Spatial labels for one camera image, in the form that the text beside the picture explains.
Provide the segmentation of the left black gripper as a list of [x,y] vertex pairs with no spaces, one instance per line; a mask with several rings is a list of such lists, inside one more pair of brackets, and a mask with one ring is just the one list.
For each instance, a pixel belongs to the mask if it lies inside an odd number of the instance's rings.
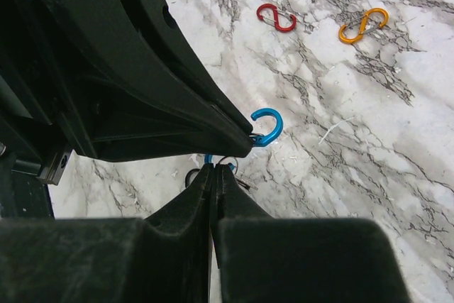
[[220,140],[252,127],[217,87],[165,0],[1,0],[1,216],[49,218],[47,182],[94,157],[83,75]]

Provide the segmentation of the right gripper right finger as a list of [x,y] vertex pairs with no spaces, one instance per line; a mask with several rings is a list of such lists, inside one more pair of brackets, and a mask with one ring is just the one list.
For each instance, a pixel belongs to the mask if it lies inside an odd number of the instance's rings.
[[211,185],[225,302],[409,302],[385,232],[359,218],[277,219],[239,186]]

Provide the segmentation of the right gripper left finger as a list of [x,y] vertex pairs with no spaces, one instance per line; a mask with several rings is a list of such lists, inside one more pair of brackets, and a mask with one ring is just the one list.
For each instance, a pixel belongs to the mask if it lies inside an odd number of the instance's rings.
[[56,220],[47,187],[2,165],[1,301],[207,302],[212,180],[146,219]]

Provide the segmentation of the black tag key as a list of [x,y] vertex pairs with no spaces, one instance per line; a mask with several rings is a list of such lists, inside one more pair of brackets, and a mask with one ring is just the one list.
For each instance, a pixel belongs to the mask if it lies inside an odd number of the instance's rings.
[[185,175],[184,188],[187,189],[200,175],[206,177],[215,190],[219,189],[221,193],[226,193],[235,186],[242,187],[245,191],[257,190],[256,186],[239,178],[238,168],[239,161],[236,157],[223,156],[219,161],[213,162],[213,156],[205,155],[202,167],[193,168]]

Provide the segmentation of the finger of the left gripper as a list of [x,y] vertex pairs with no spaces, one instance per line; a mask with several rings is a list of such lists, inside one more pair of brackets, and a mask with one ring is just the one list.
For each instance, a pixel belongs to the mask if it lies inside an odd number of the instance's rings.
[[246,156],[253,127],[213,83],[203,97],[180,79],[57,79],[59,124],[79,155],[145,160],[190,153]]

